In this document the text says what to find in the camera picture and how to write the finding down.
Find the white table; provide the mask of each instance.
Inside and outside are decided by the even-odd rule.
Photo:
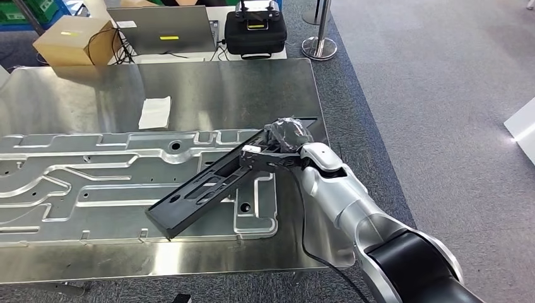
[[[527,157],[535,164],[535,98],[504,123]]]
[[[219,21],[219,40],[223,40],[225,38],[225,23],[226,23],[226,14],[228,14],[229,11],[234,11],[234,6],[217,6],[217,7],[210,7],[206,8],[206,12],[208,13],[208,19],[209,20],[217,20]],[[143,64],[143,63],[173,63],[173,62],[200,62],[200,61],[239,61],[242,60],[242,58],[239,55],[233,55],[226,52],[223,54],[223,51],[221,49],[218,49],[215,56],[214,52],[189,52],[189,53],[176,53],[176,55],[184,56],[186,58],[180,58],[175,57],[171,54],[153,54],[153,55],[140,55],[134,57],[134,62],[136,64]],[[270,59],[286,59],[286,47],[282,52],[271,54]],[[111,64],[115,63],[115,59],[112,58],[110,61]]]

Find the laptop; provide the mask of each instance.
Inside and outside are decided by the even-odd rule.
[[[109,8],[108,13],[139,55],[214,52],[217,21],[209,21],[204,6]]]

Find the aluminum plate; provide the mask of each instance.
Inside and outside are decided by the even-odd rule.
[[[258,130],[46,134],[0,140],[0,246],[167,241],[144,211]],[[173,241],[271,237],[259,173]]]

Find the black case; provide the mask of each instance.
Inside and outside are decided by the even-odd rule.
[[[283,14],[281,13],[280,20],[267,22],[267,30],[248,30],[247,22],[238,22],[233,11],[228,13],[225,23],[225,42],[228,52],[242,55],[242,57],[243,55],[282,52],[288,36]]]

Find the metal table surface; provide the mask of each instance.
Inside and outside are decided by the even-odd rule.
[[[169,130],[261,128],[278,117],[317,116],[327,134],[308,59],[16,69],[0,88],[0,134],[126,133],[145,98],[171,96]],[[279,229],[259,240],[0,249],[0,283],[323,268],[301,249],[302,205],[277,173]],[[355,262],[348,238],[311,199],[305,245],[338,267]]]

